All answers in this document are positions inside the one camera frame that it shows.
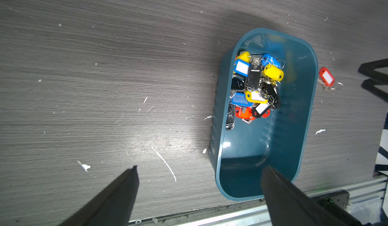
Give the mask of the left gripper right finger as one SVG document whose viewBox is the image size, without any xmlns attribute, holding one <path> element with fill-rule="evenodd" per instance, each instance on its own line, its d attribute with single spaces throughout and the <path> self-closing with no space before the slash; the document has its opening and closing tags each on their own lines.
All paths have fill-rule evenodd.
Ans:
<svg viewBox="0 0 388 226">
<path fill-rule="evenodd" d="M 261 188 L 273 226 L 361 225 L 334 198 L 310 198 L 270 166 L 262 172 Z"/>
</svg>

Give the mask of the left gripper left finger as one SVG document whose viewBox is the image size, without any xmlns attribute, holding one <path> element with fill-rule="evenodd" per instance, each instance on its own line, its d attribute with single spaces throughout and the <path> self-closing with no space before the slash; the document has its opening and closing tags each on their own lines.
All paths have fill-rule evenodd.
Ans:
<svg viewBox="0 0 388 226">
<path fill-rule="evenodd" d="M 127 226 L 139 188 L 137 167 L 125 170 L 62 226 Z"/>
</svg>

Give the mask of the red tag key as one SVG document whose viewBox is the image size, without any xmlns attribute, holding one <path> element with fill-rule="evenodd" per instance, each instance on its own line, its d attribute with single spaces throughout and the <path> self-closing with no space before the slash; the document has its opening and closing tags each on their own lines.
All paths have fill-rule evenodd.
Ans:
<svg viewBox="0 0 388 226">
<path fill-rule="evenodd" d="M 317 82 L 323 86 L 325 90 L 340 90 L 344 85 L 341 82 L 336 82 L 334 76 L 326 67 L 319 70 L 319 78 Z"/>
</svg>

